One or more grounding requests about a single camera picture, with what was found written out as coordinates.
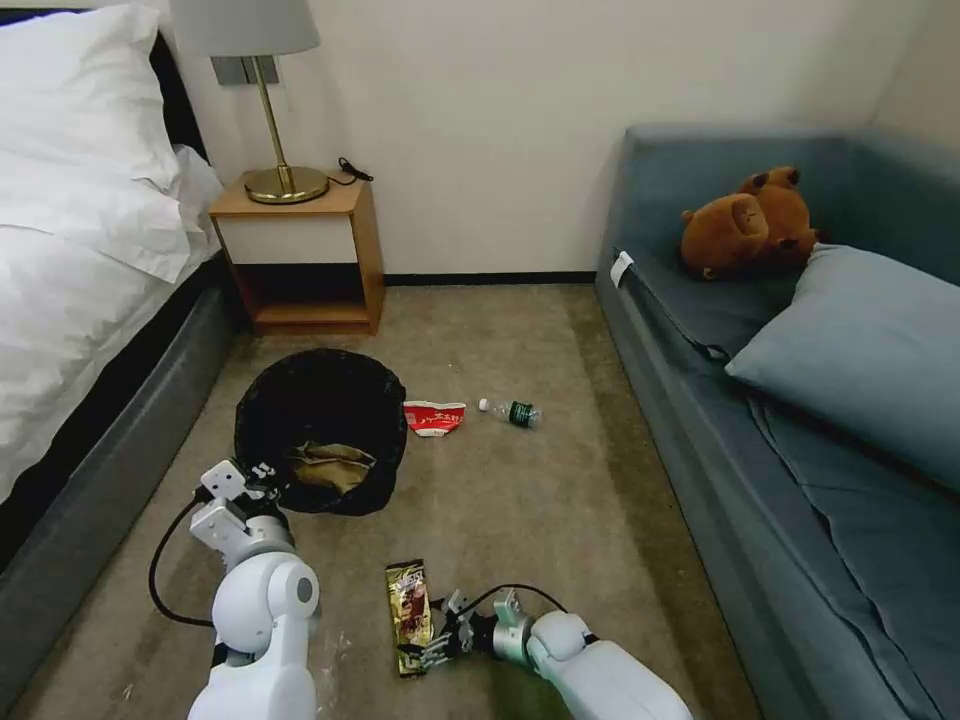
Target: snack wrapper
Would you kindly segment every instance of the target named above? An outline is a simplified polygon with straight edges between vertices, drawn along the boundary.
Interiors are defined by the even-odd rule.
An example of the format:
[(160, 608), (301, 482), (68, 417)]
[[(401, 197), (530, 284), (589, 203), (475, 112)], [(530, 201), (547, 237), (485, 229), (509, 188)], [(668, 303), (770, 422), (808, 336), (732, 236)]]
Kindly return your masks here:
[(409, 645), (424, 647), (433, 639), (433, 617), (427, 595), (427, 574), (423, 560), (387, 566), (387, 597), (397, 645), (400, 677), (422, 675), (419, 656), (405, 651)]
[(455, 430), (467, 406), (463, 403), (430, 403), (422, 400), (405, 402), (403, 414), (407, 425), (420, 437), (440, 437)]

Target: white wall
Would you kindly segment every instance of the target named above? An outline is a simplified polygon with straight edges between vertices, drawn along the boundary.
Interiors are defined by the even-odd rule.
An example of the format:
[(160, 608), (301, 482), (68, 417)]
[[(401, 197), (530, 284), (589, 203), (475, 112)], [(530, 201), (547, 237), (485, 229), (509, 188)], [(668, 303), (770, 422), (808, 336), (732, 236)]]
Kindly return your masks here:
[(960, 4), (937, 0), (877, 111), (876, 122), (960, 148)]
[[(311, 0), (272, 94), (291, 162), (377, 176), (387, 272), (591, 270), (627, 125), (865, 122), (928, 4)], [(180, 65), (220, 174), (271, 164), (256, 91)]]

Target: white duvet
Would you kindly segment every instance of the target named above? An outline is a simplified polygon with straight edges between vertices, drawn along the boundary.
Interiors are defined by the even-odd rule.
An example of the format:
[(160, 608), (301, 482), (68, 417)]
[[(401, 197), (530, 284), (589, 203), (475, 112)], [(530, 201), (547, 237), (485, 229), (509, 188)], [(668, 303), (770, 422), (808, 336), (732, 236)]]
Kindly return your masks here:
[(180, 203), (189, 256), (175, 282), (89, 243), (0, 225), (0, 502), (43, 457), (104, 366), (216, 252), (204, 210), (220, 183), (192, 150), (181, 148), (177, 159), (180, 176), (168, 194)]

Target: white label tag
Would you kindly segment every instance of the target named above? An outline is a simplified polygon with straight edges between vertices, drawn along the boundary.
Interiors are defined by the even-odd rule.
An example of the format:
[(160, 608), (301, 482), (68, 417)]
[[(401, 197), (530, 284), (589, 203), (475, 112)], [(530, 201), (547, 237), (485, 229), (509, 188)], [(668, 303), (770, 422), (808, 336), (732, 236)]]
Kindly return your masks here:
[(620, 252), (620, 257), (617, 258), (616, 262), (613, 263), (613, 267), (610, 268), (610, 280), (613, 282), (614, 287), (620, 287), (620, 278), (623, 277), (623, 274), (633, 265), (633, 258), (627, 255), (626, 251)]

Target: nightstand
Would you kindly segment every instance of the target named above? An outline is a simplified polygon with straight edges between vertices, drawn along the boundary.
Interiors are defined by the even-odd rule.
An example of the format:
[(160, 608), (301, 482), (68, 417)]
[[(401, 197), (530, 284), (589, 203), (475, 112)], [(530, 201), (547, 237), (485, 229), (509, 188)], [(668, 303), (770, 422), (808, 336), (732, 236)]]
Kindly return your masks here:
[(383, 261), (370, 185), (330, 183), (310, 202), (263, 205), (243, 181), (210, 217), (254, 332), (376, 334)]

